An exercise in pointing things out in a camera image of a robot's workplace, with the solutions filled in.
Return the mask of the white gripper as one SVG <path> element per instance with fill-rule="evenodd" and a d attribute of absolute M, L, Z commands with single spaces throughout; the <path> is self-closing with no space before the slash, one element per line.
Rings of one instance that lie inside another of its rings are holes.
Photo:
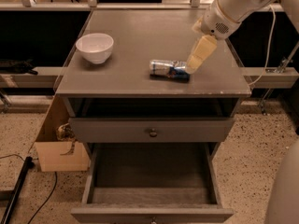
<path fill-rule="evenodd" d="M 225 16 L 218 2 L 213 2 L 205 11 L 202 19 L 198 19 L 192 26 L 192 30 L 195 33 L 203 32 L 205 35 L 195 42 L 192 52 L 187 59 L 186 72 L 193 74 L 215 51 L 217 39 L 226 39 L 234 33 L 239 26 L 240 22 L 234 22 Z"/>

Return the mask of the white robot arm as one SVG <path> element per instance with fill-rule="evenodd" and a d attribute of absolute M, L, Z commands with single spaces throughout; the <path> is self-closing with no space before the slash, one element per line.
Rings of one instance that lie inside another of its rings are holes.
<path fill-rule="evenodd" d="M 186 72 L 194 73 L 217 47 L 217 42 L 236 31 L 254 11 L 275 0 L 214 0 L 193 26 L 203 36 L 194 44 Z M 277 0 L 299 30 L 299 0 Z M 265 224 L 299 224 L 299 141 L 284 156 L 271 190 Z"/>

